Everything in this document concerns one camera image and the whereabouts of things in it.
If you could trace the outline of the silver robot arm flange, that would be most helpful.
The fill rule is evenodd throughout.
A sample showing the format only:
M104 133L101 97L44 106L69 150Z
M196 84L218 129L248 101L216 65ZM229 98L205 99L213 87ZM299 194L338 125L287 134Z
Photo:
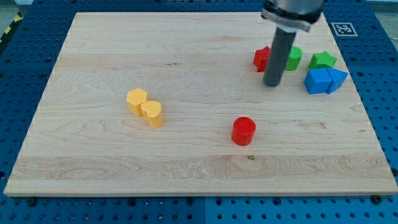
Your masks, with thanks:
M309 32L320 18L324 5L324 0L266 0L261 17L288 33Z

